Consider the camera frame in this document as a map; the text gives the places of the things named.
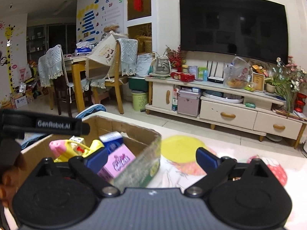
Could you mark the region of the person's left hand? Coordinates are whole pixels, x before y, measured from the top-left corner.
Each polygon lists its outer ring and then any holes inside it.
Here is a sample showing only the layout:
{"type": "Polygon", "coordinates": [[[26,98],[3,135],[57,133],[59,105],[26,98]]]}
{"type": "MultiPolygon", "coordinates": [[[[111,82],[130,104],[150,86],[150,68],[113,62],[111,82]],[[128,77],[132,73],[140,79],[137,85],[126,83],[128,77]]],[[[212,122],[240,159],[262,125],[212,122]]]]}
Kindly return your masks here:
{"type": "Polygon", "coordinates": [[[19,187],[19,173],[26,170],[26,161],[20,153],[14,163],[1,178],[1,204],[12,210],[12,199],[19,187]]]}

